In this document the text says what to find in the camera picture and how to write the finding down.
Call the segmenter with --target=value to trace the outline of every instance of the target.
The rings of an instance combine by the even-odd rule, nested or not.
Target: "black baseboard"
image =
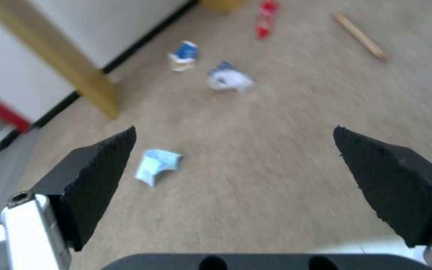
[[[169,17],[167,17],[165,20],[160,22],[155,28],[153,28],[151,31],[149,31],[146,35],[144,35],[141,39],[136,41],[134,44],[132,44],[129,48],[127,48],[123,53],[118,55],[113,61],[111,61],[109,64],[107,64],[103,68],[103,72],[105,74],[110,73],[115,68],[120,66],[122,63],[124,63],[130,56],[133,55],[139,48],[146,45],[151,39],[153,39],[155,36],[157,36],[159,33],[161,33],[166,27],[170,26],[173,22],[178,20],[180,17],[185,15],[186,12],[188,12],[191,8],[193,8],[195,5],[197,5],[197,0],[189,0],[186,4],[184,4],[182,7],[180,7],[178,10],[173,12]]]
[[[173,12],[169,17],[160,22],[155,28],[149,31],[146,35],[144,35],[141,39],[134,42],[129,48],[127,48],[124,52],[118,55],[114,60],[112,60],[109,64],[103,67],[104,74],[108,74],[113,71],[115,68],[119,67],[122,63],[124,63],[128,58],[130,58],[137,50],[139,50],[142,46],[146,45],[149,41],[151,41],[155,36],[163,32],[168,26],[170,26],[173,22],[177,21],[180,17],[185,15],[191,8],[198,4],[197,0],[189,0],[186,4],[182,5],[178,10]],[[79,94],[77,91],[73,91],[69,94],[65,99],[63,99],[60,103],[58,103],[53,109],[51,109],[48,113],[43,115],[39,120],[32,124],[33,128],[42,128],[46,125],[51,119],[53,119],[56,115],[61,113],[67,107],[69,107],[74,101],[79,98]],[[10,134],[7,135],[5,139],[0,142],[0,151],[5,149],[8,145],[10,145],[18,136],[20,135],[19,131],[13,130]]]
[[[43,115],[43,117],[39,118],[38,121],[33,123],[33,128],[42,128],[46,125],[51,119],[53,119],[58,113],[61,113],[65,108],[69,107],[74,101],[79,98],[79,94],[77,91],[73,91],[67,97],[65,97],[60,103],[53,107],[48,113]]]

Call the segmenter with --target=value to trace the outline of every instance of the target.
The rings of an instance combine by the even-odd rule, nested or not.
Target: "screw hole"
[[[220,257],[209,256],[201,261],[199,270],[228,270],[228,266]]]
[[[17,193],[16,195],[14,195],[12,197],[12,201],[13,202],[19,202],[20,200],[24,200],[27,197],[28,197],[28,193],[26,193],[26,192]]]
[[[338,270],[338,267],[324,256],[315,256],[309,260],[309,270]]]

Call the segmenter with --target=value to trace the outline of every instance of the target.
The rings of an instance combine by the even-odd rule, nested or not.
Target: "red bottle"
[[[256,33],[259,39],[267,38],[274,28],[274,21],[279,11],[279,3],[275,0],[265,0],[259,8],[256,18]]]

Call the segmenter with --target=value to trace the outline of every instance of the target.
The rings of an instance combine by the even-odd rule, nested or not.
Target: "yellow object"
[[[110,118],[118,116],[113,84],[29,0],[0,0],[0,23]]]
[[[201,4],[210,9],[223,12],[231,12],[246,0],[199,0]]]

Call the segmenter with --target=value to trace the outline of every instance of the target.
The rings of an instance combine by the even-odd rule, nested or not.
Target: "beige carpet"
[[[21,188],[75,147],[130,125],[138,140],[105,216],[72,269],[133,253],[305,252],[393,234],[365,202],[332,139],[343,125],[432,161],[432,0],[282,0],[276,32],[254,38],[259,1],[223,15],[196,7],[112,77],[121,114],[79,99],[41,130]],[[391,55],[381,63],[335,23],[344,12]],[[194,70],[166,52],[198,44]],[[228,60],[257,80],[240,96],[206,86]],[[185,155],[154,189],[136,181],[144,149]]]

